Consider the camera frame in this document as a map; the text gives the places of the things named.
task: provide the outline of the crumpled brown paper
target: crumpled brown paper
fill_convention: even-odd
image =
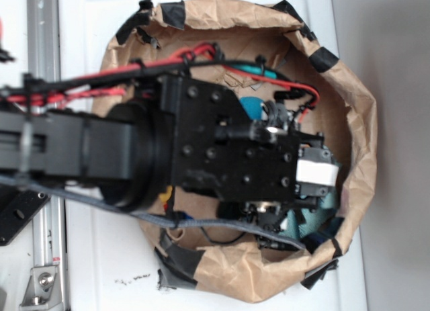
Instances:
[[[142,27],[157,39],[159,49],[144,43],[136,30],[119,45],[110,41],[102,69],[127,64],[139,57],[151,61],[168,57],[184,46],[201,41],[219,43],[228,59],[253,60],[264,55],[267,65],[277,68],[293,80],[314,85],[321,94],[321,102],[309,114],[303,130],[324,132],[326,145],[342,164],[339,179],[341,209],[345,217],[336,235],[345,253],[374,195],[376,182],[376,102],[359,79],[339,61],[320,74],[310,65],[308,57],[320,48],[318,41],[310,41],[298,31],[302,24],[290,14],[268,7],[237,0],[190,0],[185,2],[185,29],[178,30],[163,21],[161,6],[152,10],[151,23]],[[192,71],[197,79],[220,83],[234,90],[239,97],[255,95],[271,98],[273,87],[263,84],[256,91],[254,82],[226,73],[221,68]],[[105,115],[118,98],[96,99],[93,111]],[[184,193],[178,189],[176,209],[189,212],[195,218],[215,217],[217,201],[212,198]],[[151,208],[162,213],[161,204]],[[148,240],[160,251],[160,230],[141,222]],[[218,240],[234,238],[237,233],[221,228],[208,229]],[[260,251],[252,236],[235,245],[211,246],[199,230],[171,231],[170,237],[181,247],[205,250],[196,269],[197,289],[224,294],[246,302],[260,302],[304,279],[305,273],[333,258],[335,248],[327,241],[313,253],[308,251]]]

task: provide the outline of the black metal plate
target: black metal plate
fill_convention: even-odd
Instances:
[[[10,244],[48,200],[44,194],[1,187],[0,246]]]
[[[221,201],[292,202],[296,183],[299,137],[278,137],[269,146],[249,139],[217,142],[219,124],[248,126],[251,120],[236,95],[226,87],[184,78],[178,89],[173,149],[173,184]],[[189,89],[197,95],[189,95]],[[190,146],[191,153],[184,154]],[[289,153],[290,160],[284,159]],[[288,184],[282,183],[288,178]]]

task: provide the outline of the red wire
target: red wire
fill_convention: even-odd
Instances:
[[[1,27],[1,20],[0,20],[0,37],[2,35],[2,27]],[[193,60],[197,56],[205,56],[206,58],[213,59],[214,55],[216,53],[215,47],[212,44],[209,44],[207,42],[201,43],[194,48],[184,47],[176,50],[169,58],[162,59],[162,60],[156,60],[153,62],[145,63],[144,66],[147,68],[156,67],[156,66],[166,66],[170,64],[179,64],[184,61],[184,58],[186,57],[188,60]],[[293,83],[290,81],[283,81],[279,79],[272,79],[261,75],[256,75],[252,73],[248,73],[246,71],[241,71],[239,69],[235,69],[229,66],[224,66],[228,71],[232,73],[236,73],[241,76],[250,77],[256,81],[264,81],[267,83],[271,83],[274,85],[278,85],[283,87],[286,90],[290,90],[291,88],[297,88],[305,90],[315,96],[314,101],[310,103],[309,105],[314,107],[320,100],[320,95],[318,91],[305,84],[301,83]],[[126,66],[119,66],[118,68],[114,69],[108,69],[106,71],[101,71],[99,73],[90,74],[78,77],[77,79],[89,79],[89,78],[96,78],[96,77],[104,77],[107,75],[112,74],[118,74],[118,73],[127,73],[130,71],[136,71],[138,69],[141,69],[141,65],[138,63],[134,64],[128,64]],[[73,93],[73,94],[63,94],[63,93],[53,93],[47,97],[45,100],[43,95],[40,94],[33,94],[32,95],[32,105],[44,105],[44,102],[47,101],[48,103],[58,103],[62,102],[60,106],[64,107],[67,103],[74,99],[80,99],[80,98],[88,98],[88,97],[101,97],[101,96],[114,96],[114,95],[125,95],[125,90],[120,88],[109,88],[109,89],[94,89],[89,91],[83,91],[79,93]],[[12,95],[11,97],[8,97],[7,99],[10,102],[14,103],[20,103],[25,104],[26,97],[23,95]],[[302,122],[304,119],[304,116],[309,112],[309,109],[306,108],[302,115],[299,118],[299,123]]]
[[[192,56],[205,55],[207,58],[213,59],[215,52],[216,51],[215,51],[215,48],[213,47],[213,45],[208,44],[208,43],[203,43],[203,44],[200,44],[200,45],[194,47],[193,49],[188,48],[188,47],[184,47],[184,48],[181,48],[179,50],[176,50],[169,58],[180,58],[180,57],[186,56],[188,59],[191,60]],[[234,68],[229,67],[229,66],[224,66],[224,68],[226,68],[227,70],[229,70],[232,73],[236,73],[238,75],[245,76],[245,77],[250,77],[256,81],[265,81],[265,82],[268,82],[268,83],[271,83],[274,85],[281,86],[281,87],[285,88],[286,90],[290,90],[291,88],[303,89],[303,90],[307,91],[308,93],[311,93],[315,96],[314,101],[312,101],[309,104],[309,106],[314,107],[320,101],[319,92],[315,88],[313,88],[309,85],[305,85],[305,84],[301,84],[301,83],[293,83],[290,81],[282,81],[279,79],[271,79],[268,77],[248,73],[246,71],[234,69]],[[302,115],[300,116],[300,118],[298,120],[299,123],[302,123],[304,117],[306,116],[306,114],[308,112],[309,112],[309,109],[305,108],[304,111],[302,112]]]
[[[281,86],[287,90],[290,90],[291,88],[297,88],[297,89],[303,89],[307,92],[311,92],[313,95],[315,95],[315,100],[309,104],[309,106],[314,107],[319,101],[320,101],[320,94],[319,92],[309,86],[309,85],[305,85],[305,84],[300,84],[300,83],[293,83],[291,81],[280,81],[279,79],[272,79],[272,78],[268,78],[268,77],[264,77],[264,76],[259,76],[259,75],[255,75],[255,74],[251,74],[251,73],[247,73],[245,71],[240,71],[238,69],[234,69],[228,66],[224,66],[225,68],[227,68],[229,71],[231,71],[232,73],[236,73],[242,76],[246,76],[246,77],[250,77],[256,81],[266,81],[268,83],[272,83],[274,85],[278,85]],[[298,122],[302,123],[304,117],[306,116],[306,114],[309,112],[308,108],[305,108],[304,111],[302,112],[302,115],[300,116]]]

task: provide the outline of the gray wire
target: gray wire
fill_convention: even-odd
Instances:
[[[12,187],[17,187],[18,182],[15,178],[6,175],[0,175],[0,184],[8,185]],[[31,181],[26,185],[26,189],[35,192],[42,192],[50,195],[56,195],[58,197],[63,197],[65,199],[70,199],[76,202],[83,202],[84,204],[89,204],[90,206],[107,210],[109,212],[116,212],[123,214],[121,209],[105,203],[103,200],[89,197],[87,195],[81,195],[72,191],[67,191],[62,188],[50,188],[40,185],[35,181]],[[132,212],[131,216],[138,219],[150,222],[151,224],[156,224],[161,228],[195,228],[195,227],[225,227],[230,229],[239,230],[242,232],[249,232],[251,234],[262,236],[267,239],[276,240],[277,242],[282,242],[297,249],[305,249],[304,244],[290,237],[280,236],[276,233],[264,230],[257,225],[248,224],[246,222],[240,222],[238,220],[225,220],[225,219],[194,219],[194,220],[178,220],[174,221],[168,219],[165,216],[152,215],[146,212]]]

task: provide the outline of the brown paper bag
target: brown paper bag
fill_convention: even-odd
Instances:
[[[321,102],[309,114],[302,130],[324,132],[325,144],[342,164],[339,175],[344,221],[333,240],[313,254],[308,251],[259,250],[253,236],[234,245],[214,246],[200,230],[164,231],[141,222],[156,248],[161,273],[167,284],[216,292],[247,302],[260,302],[302,281],[333,258],[345,253],[375,190],[376,103],[359,79],[327,49],[286,1],[273,8],[237,0],[190,0],[156,7],[149,0],[110,41],[102,69],[127,64],[132,58],[145,61],[166,58],[184,46],[201,41],[217,42],[227,59],[253,60],[259,54],[292,80],[309,83],[321,94]],[[197,79],[223,84],[239,97],[269,99],[272,86],[255,83],[217,68],[194,69]],[[96,99],[93,111],[105,115],[120,97]],[[215,218],[218,202],[192,193],[176,192],[175,208],[194,218]],[[152,212],[162,214],[156,202]],[[207,229],[215,240],[229,240],[237,232]]]

